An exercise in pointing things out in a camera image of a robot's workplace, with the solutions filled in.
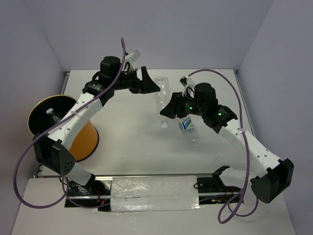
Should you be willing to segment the clear unlabelled bottle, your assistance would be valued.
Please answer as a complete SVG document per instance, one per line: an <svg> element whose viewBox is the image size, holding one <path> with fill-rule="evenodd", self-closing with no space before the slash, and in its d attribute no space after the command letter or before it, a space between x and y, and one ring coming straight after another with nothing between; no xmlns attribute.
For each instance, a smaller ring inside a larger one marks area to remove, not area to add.
<svg viewBox="0 0 313 235"><path fill-rule="evenodd" d="M156 113L162 128L168 128L168 118L160 114L160 111L168 104L170 99L169 79L167 77L157 77L154 82L159 86L160 91L155 94Z"/></svg>

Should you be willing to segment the clear bottle green label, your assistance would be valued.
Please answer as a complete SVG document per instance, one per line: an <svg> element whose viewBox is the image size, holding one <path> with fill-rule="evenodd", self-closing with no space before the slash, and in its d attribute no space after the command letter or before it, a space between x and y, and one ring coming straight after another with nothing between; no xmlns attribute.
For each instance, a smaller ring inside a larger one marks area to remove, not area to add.
<svg viewBox="0 0 313 235"><path fill-rule="evenodd" d="M49 121L50 126L56 125L64 117L61 113L56 112L53 108L47 109L46 114L48 116L48 121Z"/></svg>
<svg viewBox="0 0 313 235"><path fill-rule="evenodd" d="M196 143L199 140L198 132L189 116L179 118L178 124L186 141Z"/></svg>

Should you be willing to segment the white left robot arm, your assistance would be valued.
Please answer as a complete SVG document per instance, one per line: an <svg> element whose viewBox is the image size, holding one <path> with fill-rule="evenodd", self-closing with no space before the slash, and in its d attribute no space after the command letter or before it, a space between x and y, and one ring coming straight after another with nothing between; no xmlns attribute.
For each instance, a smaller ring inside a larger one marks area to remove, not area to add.
<svg viewBox="0 0 313 235"><path fill-rule="evenodd" d="M129 90L133 94L150 94L160 91L160 87L150 78L146 67L141 68L141 78L137 77L135 59L130 54L122 59L106 56L100 63L100 70L82 89L76 103L43 134L34 139L35 156L38 163L69 179L84 195L97 193L105 186L95 176L81 167L70 152L74 140L87 122L116 90Z"/></svg>

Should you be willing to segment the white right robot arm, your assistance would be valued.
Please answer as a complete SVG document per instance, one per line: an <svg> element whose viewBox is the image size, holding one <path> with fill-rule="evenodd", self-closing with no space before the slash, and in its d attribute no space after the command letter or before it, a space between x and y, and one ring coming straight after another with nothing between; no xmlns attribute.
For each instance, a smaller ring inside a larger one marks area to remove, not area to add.
<svg viewBox="0 0 313 235"><path fill-rule="evenodd" d="M200 116L208 127L249 156L250 166L256 175L250 180L252 192L263 203L270 203L290 186L293 162L271 153L249 131L245 131L237 115L218 103L216 91L209 83L199 83L193 91L193 95L188 92L173 93L160 114L170 119Z"/></svg>

